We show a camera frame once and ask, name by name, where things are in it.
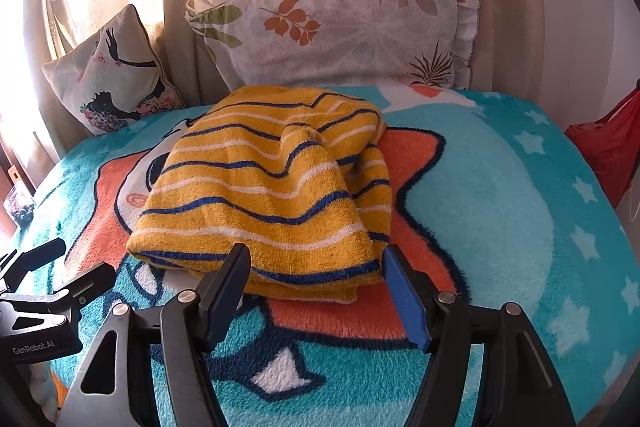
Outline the yellow striped knit sweater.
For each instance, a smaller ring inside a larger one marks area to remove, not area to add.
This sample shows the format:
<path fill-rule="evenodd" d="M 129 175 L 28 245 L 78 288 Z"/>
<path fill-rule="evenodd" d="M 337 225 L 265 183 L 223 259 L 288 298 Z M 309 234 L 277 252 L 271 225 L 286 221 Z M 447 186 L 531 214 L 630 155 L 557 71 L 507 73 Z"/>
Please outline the yellow striped knit sweater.
<path fill-rule="evenodd" d="M 352 303 L 382 279 L 393 191 L 370 102 L 326 89 L 245 87 L 188 124 L 152 184 L 130 255 L 204 274 L 234 246 L 245 289 Z"/>

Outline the glass jar with stones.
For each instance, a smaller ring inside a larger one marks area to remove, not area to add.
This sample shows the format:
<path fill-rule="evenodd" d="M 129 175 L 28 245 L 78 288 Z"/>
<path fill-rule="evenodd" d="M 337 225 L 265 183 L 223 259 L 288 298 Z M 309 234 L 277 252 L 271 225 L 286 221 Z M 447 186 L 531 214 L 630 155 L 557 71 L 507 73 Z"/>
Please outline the glass jar with stones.
<path fill-rule="evenodd" d="M 17 228 L 24 230 L 34 219 L 35 202 L 22 181 L 16 181 L 3 201 L 3 208 Z"/>

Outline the woman silhouette print cushion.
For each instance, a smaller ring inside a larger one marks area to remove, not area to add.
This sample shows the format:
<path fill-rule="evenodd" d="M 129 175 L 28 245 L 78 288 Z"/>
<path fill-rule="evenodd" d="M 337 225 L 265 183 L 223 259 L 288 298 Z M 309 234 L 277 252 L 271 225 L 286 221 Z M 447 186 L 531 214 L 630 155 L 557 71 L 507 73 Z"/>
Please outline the woman silhouette print cushion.
<path fill-rule="evenodd" d="M 131 4 L 41 69 L 63 106 L 94 135 L 183 106 Z"/>

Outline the red plastic bag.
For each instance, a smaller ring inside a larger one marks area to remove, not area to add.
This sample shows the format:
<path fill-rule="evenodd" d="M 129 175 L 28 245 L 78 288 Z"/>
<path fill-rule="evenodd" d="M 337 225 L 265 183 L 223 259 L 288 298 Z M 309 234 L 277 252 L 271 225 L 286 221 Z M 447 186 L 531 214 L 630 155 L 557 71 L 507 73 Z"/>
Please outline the red plastic bag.
<path fill-rule="evenodd" d="M 577 147 L 616 207 L 639 167 L 639 83 L 607 114 L 585 124 L 571 124 L 564 134 Z"/>

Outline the leaf print ruffled pillow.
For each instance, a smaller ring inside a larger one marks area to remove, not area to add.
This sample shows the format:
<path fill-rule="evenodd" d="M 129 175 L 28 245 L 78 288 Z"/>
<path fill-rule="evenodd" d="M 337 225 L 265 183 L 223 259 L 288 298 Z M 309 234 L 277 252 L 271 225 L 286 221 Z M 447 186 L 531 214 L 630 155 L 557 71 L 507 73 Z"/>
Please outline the leaf print ruffled pillow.
<path fill-rule="evenodd" d="M 186 22 L 232 90 L 466 89 L 480 0 L 188 0 Z"/>

